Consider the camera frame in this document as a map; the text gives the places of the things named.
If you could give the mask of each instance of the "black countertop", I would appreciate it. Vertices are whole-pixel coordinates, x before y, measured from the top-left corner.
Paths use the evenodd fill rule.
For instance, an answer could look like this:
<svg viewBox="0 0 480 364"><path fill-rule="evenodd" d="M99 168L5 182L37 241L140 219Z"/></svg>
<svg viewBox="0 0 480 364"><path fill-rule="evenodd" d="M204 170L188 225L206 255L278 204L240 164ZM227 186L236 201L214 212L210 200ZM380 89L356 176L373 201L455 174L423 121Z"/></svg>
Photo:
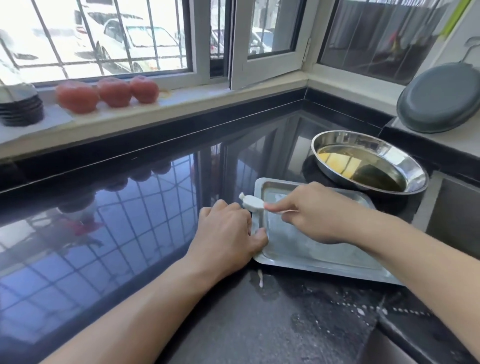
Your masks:
<svg viewBox="0 0 480 364"><path fill-rule="evenodd" d="M253 194L259 177L333 186L309 157L332 129L305 112L240 120L1 193L0 363L38 363L182 257L201 207ZM374 203L410 221L420 199ZM399 286L251 262L158 363L357 363L377 325L417 361L474 363L413 301Z"/></svg>

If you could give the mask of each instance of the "metal tray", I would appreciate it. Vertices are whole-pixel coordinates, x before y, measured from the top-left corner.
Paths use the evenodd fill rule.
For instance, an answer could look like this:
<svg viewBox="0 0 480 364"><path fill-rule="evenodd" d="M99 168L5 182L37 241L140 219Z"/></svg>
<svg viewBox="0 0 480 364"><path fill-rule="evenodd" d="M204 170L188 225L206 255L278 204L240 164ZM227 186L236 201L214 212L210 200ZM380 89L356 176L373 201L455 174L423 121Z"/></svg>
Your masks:
<svg viewBox="0 0 480 364"><path fill-rule="evenodd" d="M254 196L266 202L276 202L301 184L259 178L255 182ZM361 192L333 190L359 204L375 208L371 199ZM266 228L269 243L254 257L259 263L402 285L374 258L351 244L318 243L283 222L280 215L268 211L252 214L252 231L261 227Z"/></svg>

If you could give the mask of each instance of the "window hinge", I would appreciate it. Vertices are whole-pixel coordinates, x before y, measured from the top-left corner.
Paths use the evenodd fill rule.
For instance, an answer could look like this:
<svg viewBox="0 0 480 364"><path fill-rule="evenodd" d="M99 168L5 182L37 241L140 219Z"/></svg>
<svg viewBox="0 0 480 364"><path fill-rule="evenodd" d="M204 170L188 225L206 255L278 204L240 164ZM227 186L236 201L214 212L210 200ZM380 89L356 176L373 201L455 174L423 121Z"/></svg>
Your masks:
<svg viewBox="0 0 480 364"><path fill-rule="evenodd" d="M312 38L308 38L307 47L305 48L305 54L303 55L303 61L302 62L305 62L307 60L307 54L308 54L308 50L310 49L311 41L312 41Z"/></svg>

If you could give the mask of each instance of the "glass pane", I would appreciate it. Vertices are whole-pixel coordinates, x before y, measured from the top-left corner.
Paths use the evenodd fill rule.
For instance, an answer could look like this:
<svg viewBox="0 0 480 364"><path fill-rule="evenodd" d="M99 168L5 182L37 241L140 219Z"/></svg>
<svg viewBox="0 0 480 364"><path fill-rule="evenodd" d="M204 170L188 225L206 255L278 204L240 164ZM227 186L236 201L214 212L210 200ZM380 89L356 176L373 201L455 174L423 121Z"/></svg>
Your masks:
<svg viewBox="0 0 480 364"><path fill-rule="evenodd" d="M223 58L225 40L225 2L210 0L210 59Z"/></svg>
<svg viewBox="0 0 480 364"><path fill-rule="evenodd" d="M339 0L318 63L407 85L450 5L451 0Z"/></svg>
<svg viewBox="0 0 480 364"><path fill-rule="evenodd" d="M256 0L252 13L249 58L295 50L302 0Z"/></svg>
<svg viewBox="0 0 480 364"><path fill-rule="evenodd" d="M187 68L184 0L115 3L0 2L0 57L33 83Z"/></svg>

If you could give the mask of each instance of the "person's left hand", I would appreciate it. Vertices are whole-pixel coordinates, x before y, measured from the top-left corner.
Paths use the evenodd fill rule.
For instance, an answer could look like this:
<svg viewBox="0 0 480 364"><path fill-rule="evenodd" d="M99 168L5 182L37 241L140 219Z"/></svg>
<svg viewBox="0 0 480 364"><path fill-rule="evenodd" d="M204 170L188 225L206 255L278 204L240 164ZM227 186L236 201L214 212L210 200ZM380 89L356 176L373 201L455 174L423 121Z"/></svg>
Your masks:
<svg viewBox="0 0 480 364"><path fill-rule="evenodd" d="M265 229L250 236L250 212L223 200L213 207L203 207L198 229L185 256L216 284L224 277L243 268L268 243Z"/></svg>

